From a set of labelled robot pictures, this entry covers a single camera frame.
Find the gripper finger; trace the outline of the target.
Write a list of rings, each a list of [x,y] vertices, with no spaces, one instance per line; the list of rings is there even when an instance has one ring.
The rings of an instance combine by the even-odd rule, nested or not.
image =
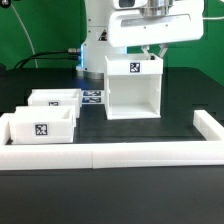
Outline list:
[[[163,59],[168,50],[168,44],[160,44],[159,47],[160,47],[160,51],[158,53],[158,57]]]
[[[146,59],[151,60],[151,55],[149,53],[149,49],[150,49],[149,45],[143,45],[143,46],[141,46],[141,49],[142,49]]]

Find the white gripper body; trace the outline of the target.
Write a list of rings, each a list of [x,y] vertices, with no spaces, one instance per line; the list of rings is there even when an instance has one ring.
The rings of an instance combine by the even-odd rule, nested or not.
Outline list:
[[[167,44],[203,36],[204,0],[111,0],[113,47]]]

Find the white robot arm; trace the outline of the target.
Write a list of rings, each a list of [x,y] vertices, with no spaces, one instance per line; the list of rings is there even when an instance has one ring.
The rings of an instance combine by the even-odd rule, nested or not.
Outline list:
[[[204,0],[84,0],[85,41],[77,73],[104,76],[104,58],[129,47],[198,40],[202,37]]]

